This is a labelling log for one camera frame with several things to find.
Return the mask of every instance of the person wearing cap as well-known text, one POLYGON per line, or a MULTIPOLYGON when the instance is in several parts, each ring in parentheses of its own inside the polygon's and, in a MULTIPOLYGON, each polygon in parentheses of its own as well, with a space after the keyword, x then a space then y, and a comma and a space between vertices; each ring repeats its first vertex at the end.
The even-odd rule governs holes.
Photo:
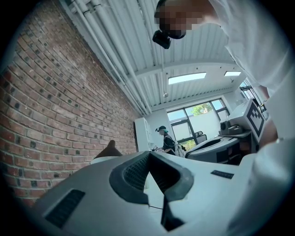
MULTIPOLYGON (((174 39, 206 23, 219 25, 233 60, 267 99, 295 74, 291 44, 254 0, 160 0, 154 16, 160 30, 174 39)), ((276 127, 269 119, 260 147, 276 139, 276 127)))
POLYGON ((164 153, 175 155, 175 143, 174 140, 171 138, 170 135, 168 135, 168 130, 165 126, 160 126, 158 129, 156 129, 157 132, 159 132, 160 135, 164 136, 164 144, 163 144, 163 150, 164 153))

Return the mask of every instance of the ceiling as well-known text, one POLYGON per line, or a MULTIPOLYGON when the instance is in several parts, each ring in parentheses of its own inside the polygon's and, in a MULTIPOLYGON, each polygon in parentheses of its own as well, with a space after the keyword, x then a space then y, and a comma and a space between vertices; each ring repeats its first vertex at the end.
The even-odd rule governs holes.
POLYGON ((246 78, 243 73, 224 77, 226 71, 240 68, 224 47, 226 37, 217 25, 207 24, 189 31, 183 39, 172 40, 168 50, 155 44, 152 37, 158 26, 153 14, 158 0, 60 1, 80 34, 142 115, 233 91, 246 78), (81 2, 89 9, 84 15, 81 2), (95 21, 88 26, 96 39, 85 23, 89 17, 95 21), (170 77, 199 72, 207 72, 206 77, 168 85, 170 77))

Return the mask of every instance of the white ceiling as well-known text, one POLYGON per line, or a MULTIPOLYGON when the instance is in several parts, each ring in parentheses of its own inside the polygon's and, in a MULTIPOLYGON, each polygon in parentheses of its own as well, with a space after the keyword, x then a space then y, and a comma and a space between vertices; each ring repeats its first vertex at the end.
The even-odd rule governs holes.
MULTIPOLYGON (((101 0, 100 11, 107 14, 108 23, 114 27, 127 56, 126 62, 122 50, 118 50, 118 45, 109 34, 105 22, 101 21, 102 16, 93 10, 90 0, 82 1, 87 4, 116 55, 119 67, 121 66, 125 73, 123 76, 121 71, 121 78, 139 94, 141 101, 133 104, 141 106, 140 111, 143 115, 149 111, 169 107, 176 100, 179 104, 233 91, 245 79, 243 73, 238 77, 224 77, 226 71, 240 69, 224 47, 226 37, 219 26, 207 24, 189 31, 183 39, 172 40, 170 49, 165 50, 152 41, 154 32, 158 30, 153 18, 158 0, 101 0), (132 68, 132 72, 128 70, 127 63, 131 65, 129 68, 132 68), (198 72, 207 72, 206 78, 168 85, 169 77, 198 72), (167 98, 163 97, 164 93, 168 93, 167 98)), ((118 74, 114 73, 91 38, 74 4, 67 6, 64 0, 61 0, 61 3, 108 72, 121 83, 118 74)))

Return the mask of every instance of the skylight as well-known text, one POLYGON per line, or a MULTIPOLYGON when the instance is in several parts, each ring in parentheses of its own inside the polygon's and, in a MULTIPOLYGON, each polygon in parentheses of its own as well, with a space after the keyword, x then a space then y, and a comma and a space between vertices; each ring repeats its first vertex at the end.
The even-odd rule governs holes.
POLYGON ((239 71, 227 71, 224 76, 239 76, 240 74, 239 71))
POLYGON ((191 75, 172 77, 172 78, 169 78, 169 84, 180 83, 180 82, 185 82, 185 81, 190 81, 195 79, 203 79, 205 78, 206 74, 207 73, 196 73, 191 75))

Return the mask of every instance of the white cabinet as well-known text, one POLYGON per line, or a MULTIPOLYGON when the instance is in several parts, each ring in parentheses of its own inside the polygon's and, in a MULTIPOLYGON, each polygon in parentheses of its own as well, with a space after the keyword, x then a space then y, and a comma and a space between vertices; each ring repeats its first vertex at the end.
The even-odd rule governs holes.
POLYGON ((138 151, 151 151, 153 148, 153 137, 151 128, 145 118, 135 120, 138 151))

